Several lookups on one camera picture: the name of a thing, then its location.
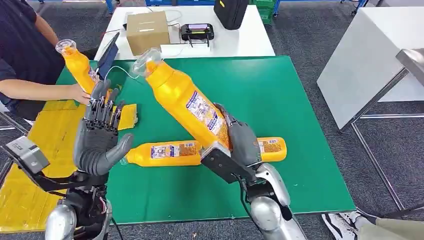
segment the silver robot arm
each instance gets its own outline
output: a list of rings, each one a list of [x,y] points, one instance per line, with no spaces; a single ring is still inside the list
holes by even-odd
[[[289,208],[290,196],[283,179],[271,164],[262,162],[252,129],[222,105],[215,106],[228,125],[232,151],[215,142],[201,150],[201,163],[227,183],[239,183],[241,203],[265,240],[306,240]]]
[[[278,171],[269,163],[261,164],[256,177],[272,186],[275,197],[256,196],[250,203],[252,220],[265,240],[306,240],[305,233],[289,208],[290,196]]]
[[[46,222],[46,240],[106,240],[112,205],[106,198],[109,170],[130,150],[132,134],[118,141],[123,103],[114,110],[115,89],[107,98],[110,81],[95,86],[90,105],[80,121],[73,149],[77,170],[67,177],[48,177],[50,163],[40,148],[22,136],[1,146],[42,190],[62,197]]]

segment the white desk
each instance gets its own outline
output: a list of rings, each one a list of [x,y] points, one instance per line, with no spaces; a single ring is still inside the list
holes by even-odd
[[[424,7],[362,7],[317,83],[339,129],[347,126],[403,68],[401,49],[424,48]],[[423,101],[424,86],[411,74],[380,102]]]
[[[247,6],[241,27],[238,30],[226,30],[214,13],[213,6],[152,6],[154,12],[166,11],[166,18],[171,21],[168,25],[179,23],[184,24],[212,24],[215,38],[210,41],[210,50],[199,51],[199,54],[185,54],[182,51],[178,58],[193,57],[254,57],[254,56],[275,56],[270,39],[265,31],[258,9],[255,5]],[[107,31],[122,29],[116,40],[119,48],[116,60],[133,60],[135,57],[131,52],[127,41],[126,31],[123,30],[123,24],[127,22],[127,16],[130,14],[149,13],[147,7],[118,7],[107,27]],[[105,47],[108,45],[116,32],[105,33],[94,60],[99,60]],[[178,25],[169,27],[169,38],[171,44],[180,42]]]

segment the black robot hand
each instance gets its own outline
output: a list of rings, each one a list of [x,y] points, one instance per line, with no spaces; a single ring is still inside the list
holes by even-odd
[[[93,176],[107,174],[128,153],[134,138],[127,133],[118,142],[118,125],[124,102],[121,101],[114,111],[114,101],[119,93],[117,88],[105,101],[110,84],[109,80],[99,81],[94,87],[73,148],[75,166]]]

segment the green table mat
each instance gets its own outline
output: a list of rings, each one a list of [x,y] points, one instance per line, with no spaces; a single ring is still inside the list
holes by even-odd
[[[133,61],[115,61],[129,69]],[[295,214],[355,209],[346,184],[288,56],[167,59],[191,76],[212,101],[223,104],[258,137],[282,137],[287,157],[272,163],[280,172]],[[66,73],[57,84],[75,81]],[[192,140],[159,105],[147,82],[113,69],[109,79],[123,86],[118,100],[137,104],[133,146]],[[237,183],[227,184],[200,166],[140,167],[118,163],[110,172],[108,199],[118,223],[241,218],[247,214]]]

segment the plastic bottle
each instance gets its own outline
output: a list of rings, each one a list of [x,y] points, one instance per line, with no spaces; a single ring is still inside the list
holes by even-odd
[[[221,112],[184,72],[166,64],[161,51],[151,48],[135,61],[133,72],[144,76],[154,97],[197,141],[218,141],[230,148],[228,127]]]
[[[281,137],[260,137],[257,141],[263,162],[286,158],[286,143]],[[145,143],[131,149],[121,163],[142,167],[195,166],[201,164],[201,148],[196,140]]]
[[[91,94],[96,85],[96,73],[90,67],[89,59],[78,51],[77,44],[71,39],[63,39],[56,44],[56,51],[62,54],[67,69],[84,92]]]

